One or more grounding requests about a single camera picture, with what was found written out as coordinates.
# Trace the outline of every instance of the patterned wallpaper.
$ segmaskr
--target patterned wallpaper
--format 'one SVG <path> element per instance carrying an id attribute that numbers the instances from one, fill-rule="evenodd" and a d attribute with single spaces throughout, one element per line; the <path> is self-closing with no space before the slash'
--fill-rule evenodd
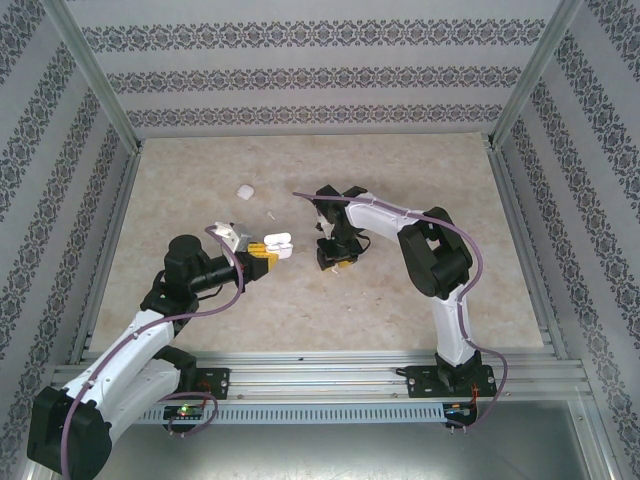
<path id="1" fill-rule="evenodd" d="M 565 342 L 584 360 L 623 478 L 640 478 L 638 31 L 632 2 L 585 2 L 503 145 Z"/>
<path id="2" fill-rule="evenodd" d="M 0 478 L 68 361 L 128 152 L 36 0 L 0 2 Z"/>
<path id="3" fill-rule="evenodd" d="M 69 5 L 144 138 L 489 133 L 557 3 Z"/>

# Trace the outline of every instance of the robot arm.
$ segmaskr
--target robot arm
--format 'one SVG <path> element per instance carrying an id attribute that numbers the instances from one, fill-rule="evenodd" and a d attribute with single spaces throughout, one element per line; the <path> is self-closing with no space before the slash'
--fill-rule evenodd
<path id="1" fill-rule="evenodd" d="M 360 187 L 352 187 L 340 195 L 327 185 L 316 194 L 376 200 Z M 471 254 L 462 238 L 439 225 L 394 213 L 373 205 L 373 202 L 312 200 L 312 203 L 318 212 L 316 228 L 325 234 L 325 238 L 317 241 L 320 267 L 324 270 L 357 261 L 364 253 L 358 241 L 363 230 L 370 230 L 399 244 L 412 283 L 422 294 L 432 298 L 440 380 L 453 389 L 472 376 L 481 365 L 480 353 L 465 340 L 457 315 L 457 298 L 469 281 L 472 266 Z M 415 213 L 453 223 L 448 213 L 439 207 Z M 462 300 L 462 310 L 465 330 L 470 335 L 466 298 Z"/>
<path id="2" fill-rule="evenodd" d="M 293 249 L 286 233 L 267 235 L 263 243 L 252 243 L 242 225 L 217 223 L 216 227 L 216 234 L 241 263 L 245 285 L 264 276 Z M 30 459 L 61 473 L 61 432 L 71 402 L 95 367 L 112 355 L 124 338 L 164 317 L 196 312 L 199 293 L 238 282 L 232 259 L 226 255 L 209 258 L 200 240 L 192 235 L 171 241 L 164 266 L 140 305 L 141 311 L 120 338 L 62 389 L 46 387 L 37 395 L 27 446 Z M 158 400 L 174 392 L 198 390 L 196 358 L 169 346 L 189 320 L 161 323 L 135 337 L 112 356 L 92 382 L 72 417 L 68 459 L 74 480 L 93 479 L 120 435 Z"/>

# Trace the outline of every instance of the gray wall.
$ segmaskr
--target gray wall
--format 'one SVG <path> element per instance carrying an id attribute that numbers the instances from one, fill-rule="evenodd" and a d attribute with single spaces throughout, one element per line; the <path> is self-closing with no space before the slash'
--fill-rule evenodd
<path id="1" fill-rule="evenodd" d="M 2 0 L 0 478 L 33 396 L 68 360 L 128 153 L 36 0 Z"/>
<path id="2" fill-rule="evenodd" d="M 77 0 L 142 138 L 489 133 L 558 0 Z"/>
<path id="3" fill-rule="evenodd" d="M 639 7 L 581 6 L 503 146 L 624 478 L 640 478 Z"/>

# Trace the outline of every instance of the white debris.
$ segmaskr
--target white debris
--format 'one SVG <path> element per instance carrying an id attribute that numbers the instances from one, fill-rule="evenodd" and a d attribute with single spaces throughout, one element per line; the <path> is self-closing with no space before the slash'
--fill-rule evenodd
<path id="1" fill-rule="evenodd" d="M 256 191 L 251 185 L 241 185 L 236 192 L 236 195 L 238 195 L 243 200 L 249 200 L 251 197 L 253 197 L 254 193 L 256 193 Z"/>

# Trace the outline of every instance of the marble surface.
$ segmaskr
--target marble surface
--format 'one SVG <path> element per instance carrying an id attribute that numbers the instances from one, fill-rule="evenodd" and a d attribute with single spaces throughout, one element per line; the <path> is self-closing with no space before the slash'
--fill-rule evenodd
<path id="1" fill-rule="evenodd" d="M 248 201 L 241 184 L 255 188 Z M 232 309 L 194 319 L 175 340 L 191 351 L 407 350 L 435 348 L 429 300 L 411 284 L 397 245 L 372 246 L 339 275 L 316 263 L 315 209 L 291 192 L 353 185 L 410 208 L 439 205 L 479 243 L 485 274 L 469 295 L 473 335 L 489 347 L 542 341 L 489 161 L 479 134 L 182 138 L 147 140 L 91 349 L 102 351 L 138 311 L 163 268 L 169 241 L 203 228 L 244 223 L 254 240 L 288 231 L 294 254 Z M 271 210 L 275 220 L 267 216 Z M 225 286 L 200 310 L 222 305 Z"/>

